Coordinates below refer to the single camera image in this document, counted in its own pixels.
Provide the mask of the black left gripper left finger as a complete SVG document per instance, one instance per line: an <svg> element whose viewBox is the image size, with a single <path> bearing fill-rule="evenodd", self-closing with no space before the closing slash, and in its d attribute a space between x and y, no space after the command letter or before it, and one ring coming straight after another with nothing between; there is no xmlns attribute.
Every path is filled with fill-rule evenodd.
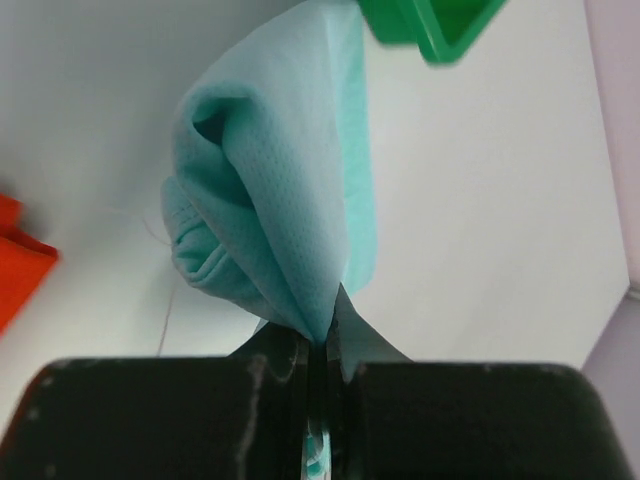
<svg viewBox="0 0 640 480"><path fill-rule="evenodd" d="M263 327L226 357L44 366L1 442L5 479L298 479L309 344Z"/></svg>

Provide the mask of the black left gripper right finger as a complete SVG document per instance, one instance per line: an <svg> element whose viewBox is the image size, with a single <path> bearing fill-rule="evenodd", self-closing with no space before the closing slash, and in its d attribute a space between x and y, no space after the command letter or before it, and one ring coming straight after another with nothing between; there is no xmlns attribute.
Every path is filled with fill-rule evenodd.
<svg viewBox="0 0 640 480"><path fill-rule="evenodd" d="M336 479L630 479L588 379L554 363L417 362L336 297L326 342Z"/></svg>

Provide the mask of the teal t shirt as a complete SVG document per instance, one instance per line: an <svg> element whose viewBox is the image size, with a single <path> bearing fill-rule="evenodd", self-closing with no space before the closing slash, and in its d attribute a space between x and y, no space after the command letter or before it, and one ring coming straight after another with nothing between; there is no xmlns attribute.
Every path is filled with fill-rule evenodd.
<svg viewBox="0 0 640 480"><path fill-rule="evenodd" d="M305 1L225 52L179 104L161 193L185 282L315 347L375 270L363 22Z"/></svg>

